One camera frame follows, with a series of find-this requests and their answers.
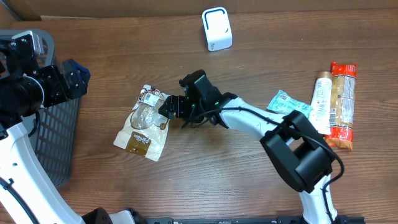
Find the brown clear snack bag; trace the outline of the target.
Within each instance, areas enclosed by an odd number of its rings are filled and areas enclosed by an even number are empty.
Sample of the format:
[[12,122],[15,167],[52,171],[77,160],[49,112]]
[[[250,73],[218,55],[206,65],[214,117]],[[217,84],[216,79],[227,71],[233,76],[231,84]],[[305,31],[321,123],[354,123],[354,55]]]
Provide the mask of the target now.
[[144,85],[113,144],[127,152],[158,161],[169,131],[169,119],[159,114],[167,97],[162,91]]

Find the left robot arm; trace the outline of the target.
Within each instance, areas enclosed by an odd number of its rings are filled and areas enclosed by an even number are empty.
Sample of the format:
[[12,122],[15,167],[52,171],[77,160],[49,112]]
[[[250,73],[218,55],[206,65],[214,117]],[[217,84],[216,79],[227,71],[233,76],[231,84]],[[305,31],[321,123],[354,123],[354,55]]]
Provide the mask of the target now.
[[24,118],[86,94],[90,72],[74,60],[54,62],[52,37],[43,30],[1,31],[1,203],[16,223],[137,223],[131,209],[99,207],[77,214],[39,162]]

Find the mint green wipes packet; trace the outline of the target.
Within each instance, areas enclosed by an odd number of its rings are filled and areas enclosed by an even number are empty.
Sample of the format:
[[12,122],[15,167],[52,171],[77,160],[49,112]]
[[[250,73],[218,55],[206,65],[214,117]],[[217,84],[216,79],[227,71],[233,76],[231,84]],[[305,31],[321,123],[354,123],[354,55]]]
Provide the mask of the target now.
[[309,117],[313,108],[301,101],[291,98],[286,92],[279,90],[268,104],[267,109],[279,114],[290,114],[294,110],[299,111]]

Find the orange spaghetti packet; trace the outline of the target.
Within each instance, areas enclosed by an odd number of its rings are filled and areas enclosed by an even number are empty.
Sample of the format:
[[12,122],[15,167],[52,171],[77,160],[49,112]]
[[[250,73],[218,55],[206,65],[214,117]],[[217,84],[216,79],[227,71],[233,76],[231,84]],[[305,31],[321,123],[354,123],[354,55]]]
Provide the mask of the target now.
[[325,136],[325,140],[331,147],[352,151],[357,64],[332,62],[331,75],[330,134]]

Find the white tube with gold cap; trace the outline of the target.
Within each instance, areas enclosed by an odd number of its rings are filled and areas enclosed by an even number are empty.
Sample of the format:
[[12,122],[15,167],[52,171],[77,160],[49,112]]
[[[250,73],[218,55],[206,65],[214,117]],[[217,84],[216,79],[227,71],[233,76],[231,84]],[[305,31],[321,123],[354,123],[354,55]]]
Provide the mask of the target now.
[[331,134],[330,130],[330,110],[331,110],[331,88],[332,74],[330,72],[320,72],[315,82],[309,121],[315,129],[324,135]]

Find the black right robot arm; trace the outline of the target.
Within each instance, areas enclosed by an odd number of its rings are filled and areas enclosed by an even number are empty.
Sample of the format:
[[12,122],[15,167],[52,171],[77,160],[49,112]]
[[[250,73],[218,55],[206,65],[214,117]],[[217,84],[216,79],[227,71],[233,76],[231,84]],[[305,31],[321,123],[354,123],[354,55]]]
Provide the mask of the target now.
[[303,113],[271,113],[233,93],[221,93],[204,70],[188,74],[179,85],[185,94],[168,96],[159,114],[196,126],[208,121],[252,136],[261,143],[284,182],[299,193],[303,219],[307,223],[337,223],[330,184],[335,181],[332,163],[340,158]]

